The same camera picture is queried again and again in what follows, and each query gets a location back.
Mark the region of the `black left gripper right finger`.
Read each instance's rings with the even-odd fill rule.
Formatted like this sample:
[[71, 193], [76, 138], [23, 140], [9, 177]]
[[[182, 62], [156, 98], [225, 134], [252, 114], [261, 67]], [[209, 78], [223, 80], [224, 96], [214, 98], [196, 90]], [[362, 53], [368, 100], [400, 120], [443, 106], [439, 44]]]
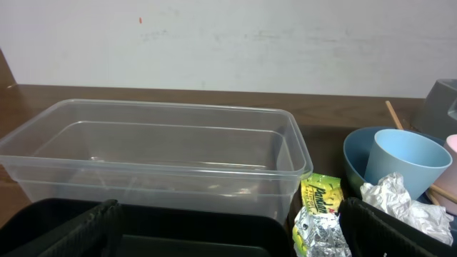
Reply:
[[356, 257], [456, 257], [456, 248], [378, 210], [358, 198], [338, 209], [339, 224]]

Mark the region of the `white napkin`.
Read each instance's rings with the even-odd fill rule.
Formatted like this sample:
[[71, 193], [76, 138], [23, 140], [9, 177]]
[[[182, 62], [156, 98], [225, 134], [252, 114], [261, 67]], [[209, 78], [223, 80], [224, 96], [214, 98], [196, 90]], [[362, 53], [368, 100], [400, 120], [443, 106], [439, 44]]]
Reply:
[[408, 224], [446, 245], [453, 244], [452, 215], [446, 208], [413, 200], [403, 184], [403, 176], [390, 173], [376, 185], [364, 183], [360, 187], [365, 203]]

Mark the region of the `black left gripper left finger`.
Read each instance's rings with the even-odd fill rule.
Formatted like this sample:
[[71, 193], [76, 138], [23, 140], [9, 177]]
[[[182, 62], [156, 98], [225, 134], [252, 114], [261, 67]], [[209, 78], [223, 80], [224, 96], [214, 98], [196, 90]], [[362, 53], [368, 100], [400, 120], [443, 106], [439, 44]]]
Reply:
[[124, 215], [116, 200], [49, 198], [1, 227], [2, 256], [115, 256]]

